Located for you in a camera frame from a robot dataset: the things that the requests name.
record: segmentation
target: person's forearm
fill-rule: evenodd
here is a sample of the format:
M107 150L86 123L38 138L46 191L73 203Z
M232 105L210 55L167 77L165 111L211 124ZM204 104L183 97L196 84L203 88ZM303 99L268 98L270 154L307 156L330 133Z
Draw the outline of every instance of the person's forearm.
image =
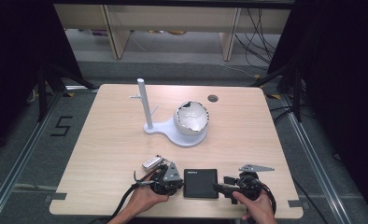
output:
M137 213L133 209L126 207L111 219L108 224L126 224L136 215Z

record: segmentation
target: white round base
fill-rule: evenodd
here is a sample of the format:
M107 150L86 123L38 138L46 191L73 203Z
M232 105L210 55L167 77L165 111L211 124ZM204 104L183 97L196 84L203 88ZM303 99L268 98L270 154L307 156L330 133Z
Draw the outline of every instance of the white round base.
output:
M147 123L144 125L144 131L147 134L164 134L171 142L179 147L195 147L199 145L207 135L207 130L204 130L197 135L186 135L180 133L175 126L173 117L163 123L152 122L152 125L152 129L149 129Z

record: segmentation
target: light wood tabletop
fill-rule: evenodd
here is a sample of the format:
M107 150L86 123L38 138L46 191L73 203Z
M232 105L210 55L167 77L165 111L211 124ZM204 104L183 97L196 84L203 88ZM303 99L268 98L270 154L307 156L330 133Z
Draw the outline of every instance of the light wood tabletop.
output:
M52 200L55 215L111 215L123 194L142 177L142 163L155 155L184 169L217 169L218 180L238 178L247 164L275 168L258 172L276 198L276 218L300 218L299 202L263 92L259 88L147 85L149 107L158 106L152 121L170 119L182 103L196 101L209 112L207 136L196 147L178 147L162 134L146 134L146 117L137 85L105 84L99 89L70 161L57 188L64 199ZM218 97L210 102L209 95ZM188 199L183 189L167 203L159 203L140 217L240 218L242 204L218 199Z

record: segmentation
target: white stand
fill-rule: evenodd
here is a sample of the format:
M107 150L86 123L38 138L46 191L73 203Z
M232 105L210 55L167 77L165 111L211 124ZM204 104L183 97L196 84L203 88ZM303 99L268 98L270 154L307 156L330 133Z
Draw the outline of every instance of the white stand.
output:
M207 130L197 135L186 135L180 133L176 128L173 117L166 122L152 122L152 114L149 112L149 99L147 97L144 79L138 78L137 83L140 89L140 95L131 96L131 98L140 99L143 103L144 112L146 114L147 120L147 123L144 125L144 131L147 134L163 134L167 138L169 138L172 143L179 147L195 147L205 139L207 135Z

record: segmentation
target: gray carpet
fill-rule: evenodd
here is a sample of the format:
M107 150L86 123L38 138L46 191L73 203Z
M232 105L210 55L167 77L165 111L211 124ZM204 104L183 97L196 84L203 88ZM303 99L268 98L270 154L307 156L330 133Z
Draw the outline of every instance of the gray carpet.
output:
M169 85L210 85L210 86L248 86L253 83L255 75L265 76L265 70L251 66L225 67L218 64L194 63L84 63L79 62L83 76L93 84L135 83L138 77L147 84ZM265 84L265 94L276 94L279 78ZM67 85L77 85L65 79ZM43 132L35 151L23 171L18 185L10 195L0 216L0 223L89 223L94 217L87 216L54 216L49 212L49 196L59 184L60 178L68 163L78 135L92 106L95 93L75 93L72 97L63 97L52 113L50 122ZM279 99L266 99L270 109L283 106ZM0 183L4 181L13 162L21 152L27 138L35 127L38 118L37 101L26 106L17 122L7 134L6 143L0 146ZM284 110L271 112L276 118ZM313 117L310 107L302 107L303 125L323 166L329 174L334 187L342 197L345 207L353 223L368 223L368 207L359 194L355 184L348 175L344 165L332 157L334 153L328 139ZM66 136L51 136L63 133L55 128L61 116L62 125L70 126ZM286 116L276 124L283 150L293 178L298 181L312 202L327 219L328 223L336 223L333 212L325 199L315 178L309 161L298 137ZM302 203L304 216L297 220L279 220L278 223L322 223L320 214L304 192L297 188ZM217 220L134 220L134 223L219 223Z

